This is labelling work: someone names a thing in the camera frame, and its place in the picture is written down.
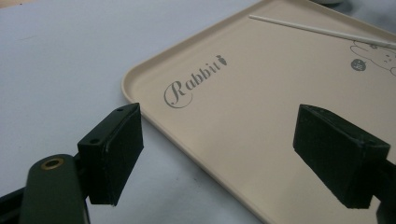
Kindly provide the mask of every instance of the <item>white stick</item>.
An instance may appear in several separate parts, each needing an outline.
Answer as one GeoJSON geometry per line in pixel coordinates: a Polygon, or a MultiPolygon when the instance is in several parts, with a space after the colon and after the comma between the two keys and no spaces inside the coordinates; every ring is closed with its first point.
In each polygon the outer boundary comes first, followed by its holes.
{"type": "Polygon", "coordinates": [[[249,15],[248,17],[253,20],[267,21],[267,22],[271,22],[273,24],[289,26],[292,28],[297,28],[297,29],[301,29],[301,30],[305,30],[305,31],[309,31],[309,32],[322,34],[322,35],[331,35],[331,36],[344,38],[344,39],[348,39],[348,40],[356,40],[356,41],[363,42],[366,44],[373,44],[373,45],[377,45],[377,46],[381,46],[381,47],[385,47],[385,48],[396,49],[396,44],[392,43],[392,42],[371,39],[371,38],[358,36],[358,35],[349,35],[349,34],[345,34],[345,33],[324,30],[324,29],[320,29],[317,27],[306,26],[306,25],[301,25],[301,24],[287,22],[287,21],[278,21],[278,20],[268,19],[268,18],[259,17],[259,16],[249,15]]]}

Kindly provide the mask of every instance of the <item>clamp jaw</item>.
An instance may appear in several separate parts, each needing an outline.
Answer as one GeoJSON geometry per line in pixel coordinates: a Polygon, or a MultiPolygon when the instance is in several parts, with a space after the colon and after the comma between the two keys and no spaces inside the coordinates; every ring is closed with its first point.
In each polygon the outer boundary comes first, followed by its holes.
{"type": "Polygon", "coordinates": [[[85,199],[117,205],[142,149],[139,104],[114,110],[78,142],[76,156],[35,163],[26,187],[0,198],[0,224],[90,223],[85,199]]]}
{"type": "Polygon", "coordinates": [[[293,146],[347,208],[368,208],[375,196],[379,224],[396,223],[396,165],[390,145],[333,112],[300,105],[293,146]]]}

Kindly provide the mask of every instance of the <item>plastic tray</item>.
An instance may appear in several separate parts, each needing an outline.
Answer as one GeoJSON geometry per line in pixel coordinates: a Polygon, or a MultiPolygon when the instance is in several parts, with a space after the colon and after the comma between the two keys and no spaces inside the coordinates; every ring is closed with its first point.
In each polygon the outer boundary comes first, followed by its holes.
{"type": "Polygon", "coordinates": [[[248,15],[396,40],[309,1],[263,1],[134,67],[125,97],[262,220],[376,223],[376,198],[370,209],[346,209],[292,140],[299,104],[308,104],[396,146],[394,50],[248,15]]]}

